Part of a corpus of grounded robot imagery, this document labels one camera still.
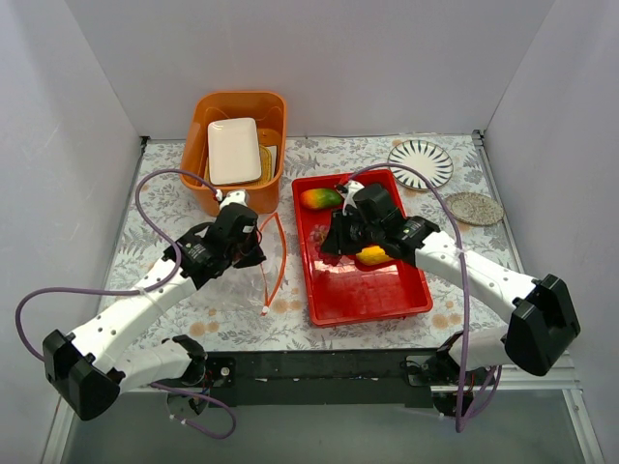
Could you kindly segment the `yellow mango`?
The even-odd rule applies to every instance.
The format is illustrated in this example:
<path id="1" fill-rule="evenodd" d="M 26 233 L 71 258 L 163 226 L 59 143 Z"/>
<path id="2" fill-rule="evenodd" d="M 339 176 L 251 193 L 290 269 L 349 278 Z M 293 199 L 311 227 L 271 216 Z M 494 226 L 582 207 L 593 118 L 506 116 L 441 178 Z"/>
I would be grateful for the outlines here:
<path id="1" fill-rule="evenodd" d="M 377 266 L 393 260 L 381 246 L 367 246 L 355 255 L 364 266 Z"/>

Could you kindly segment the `clear zip top bag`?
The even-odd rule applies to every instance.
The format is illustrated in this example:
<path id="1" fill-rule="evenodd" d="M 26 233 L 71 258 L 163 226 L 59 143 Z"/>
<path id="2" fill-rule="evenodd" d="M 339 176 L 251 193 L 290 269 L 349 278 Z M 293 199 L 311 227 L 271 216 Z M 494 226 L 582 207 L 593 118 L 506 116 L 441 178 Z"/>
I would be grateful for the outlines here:
<path id="1" fill-rule="evenodd" d="M 280 215 L 265 217 L 258 232 L 266 260 L 255 267 L 230 268 L 192 296 L 192 304 L 223 311 L 247 310 L 262 317 L 269 314 L 287 264 L 287 241 Z"/>

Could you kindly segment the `purple grape bunch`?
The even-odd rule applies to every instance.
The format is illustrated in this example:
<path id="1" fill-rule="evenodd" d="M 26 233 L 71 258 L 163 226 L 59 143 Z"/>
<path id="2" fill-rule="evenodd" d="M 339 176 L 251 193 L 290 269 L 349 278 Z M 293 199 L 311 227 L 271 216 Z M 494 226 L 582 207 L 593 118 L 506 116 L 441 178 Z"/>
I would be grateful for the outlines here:
<path id="1" fill-rule="evenodd" d="M 317 258 L 326 264 L 329 264 L 333 258 L 333 255 L 325 253 L 322 250 L 322 245 L 326 240 L 328 233 L 329 227 L 327 225 L 318 224 L 316 224 L 309 233 L 309 241 L 313 246 L 313 250 L 315 251 Z"/>

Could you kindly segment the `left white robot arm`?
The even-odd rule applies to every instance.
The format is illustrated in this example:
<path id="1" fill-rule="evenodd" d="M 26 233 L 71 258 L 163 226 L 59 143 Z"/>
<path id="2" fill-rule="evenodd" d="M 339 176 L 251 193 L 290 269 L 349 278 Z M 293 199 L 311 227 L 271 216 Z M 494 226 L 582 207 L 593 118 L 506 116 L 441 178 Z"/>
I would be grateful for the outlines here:
<path id="1" fill-rule="evenodd" d="M 43 342 L 47 381 L 84 421 L 105 412 L 124 392 L 161 380 L 200 384 L 207 354 L 187 335 L 152 349 L 129 346 L 165 313 L 230 269 L 261 264 L 258 215 L 229 203 L 212 222 L 192 227 L 163 253 L 134 292 L 68 334 Z"/>

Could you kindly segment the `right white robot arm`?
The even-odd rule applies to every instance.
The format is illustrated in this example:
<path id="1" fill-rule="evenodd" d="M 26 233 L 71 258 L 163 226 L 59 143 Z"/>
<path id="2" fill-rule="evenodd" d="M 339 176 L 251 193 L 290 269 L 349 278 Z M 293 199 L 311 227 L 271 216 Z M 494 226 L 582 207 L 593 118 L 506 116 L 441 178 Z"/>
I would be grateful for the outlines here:
<path id="1" fill-rule="evenodd" d="M 467 290 L 506 322 L 504 329 L 452 335 L 427 362 L 427 372 L 436 379 L 455 385 L 473 370 L 503 364 L 544 376 L 579 335 L 561 278 L 535 279 L 464 250 L 433 222 L 405 216 L 378 184 L 350 181 L 336 191 L 344 202 L 332 212 L 322 253 L 352 255 L 377 245 L 389 257 Z"/>

